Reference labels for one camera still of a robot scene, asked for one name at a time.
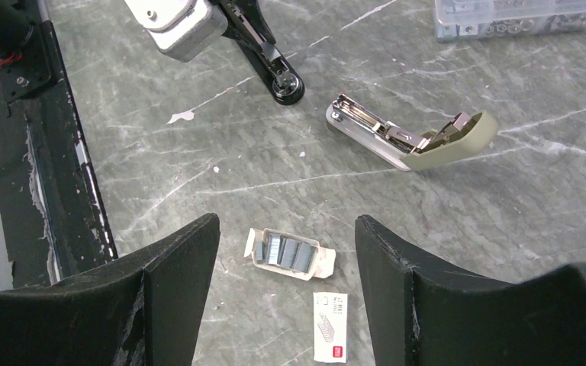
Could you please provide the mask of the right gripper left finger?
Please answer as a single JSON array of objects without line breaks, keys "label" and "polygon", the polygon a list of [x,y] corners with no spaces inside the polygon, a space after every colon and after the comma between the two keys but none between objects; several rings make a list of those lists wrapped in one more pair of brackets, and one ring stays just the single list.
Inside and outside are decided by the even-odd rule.
[{"label": "right gripper left finger", "polygon": [[0,291],[0,365],[190,365],[219,242],[207,213],[52,286]]}]

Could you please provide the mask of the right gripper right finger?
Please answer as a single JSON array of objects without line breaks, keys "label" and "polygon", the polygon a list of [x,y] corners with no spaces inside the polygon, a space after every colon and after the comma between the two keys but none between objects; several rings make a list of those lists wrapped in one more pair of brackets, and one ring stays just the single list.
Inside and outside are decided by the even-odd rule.
[{"label": "right gripper right finger", "polygon": [[586,365],[586,262],[510,284],[355,223],[378,365]]}]

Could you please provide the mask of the white staple box sleeve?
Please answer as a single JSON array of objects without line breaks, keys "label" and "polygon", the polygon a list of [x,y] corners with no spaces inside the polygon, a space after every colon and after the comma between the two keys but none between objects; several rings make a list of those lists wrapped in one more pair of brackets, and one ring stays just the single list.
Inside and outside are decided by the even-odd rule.
[{"label": "white staple box sleeve", "polygon": [[346,363],[348,294],[314,293],[314,360]]}]

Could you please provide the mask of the staple tray with staples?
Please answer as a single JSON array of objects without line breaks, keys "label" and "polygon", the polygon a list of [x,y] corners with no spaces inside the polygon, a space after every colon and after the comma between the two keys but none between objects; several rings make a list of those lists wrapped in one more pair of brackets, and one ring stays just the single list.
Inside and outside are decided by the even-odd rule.
[{"label": "staple tray with staples", "polygon": [[244,257],[255,267],[302,281],[333,275],[336,251],[315,239],[280,230],[251,228]]}]

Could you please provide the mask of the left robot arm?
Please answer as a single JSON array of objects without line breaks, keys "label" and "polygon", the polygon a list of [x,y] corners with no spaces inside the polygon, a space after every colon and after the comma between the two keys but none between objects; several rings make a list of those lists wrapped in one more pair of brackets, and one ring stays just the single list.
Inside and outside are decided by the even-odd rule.
[{"label": "left robot arm", "polygon": [[222,10],[206,0],[126,0],[137,22],[157,49],[181,62],[189,62],[228,27]]}]

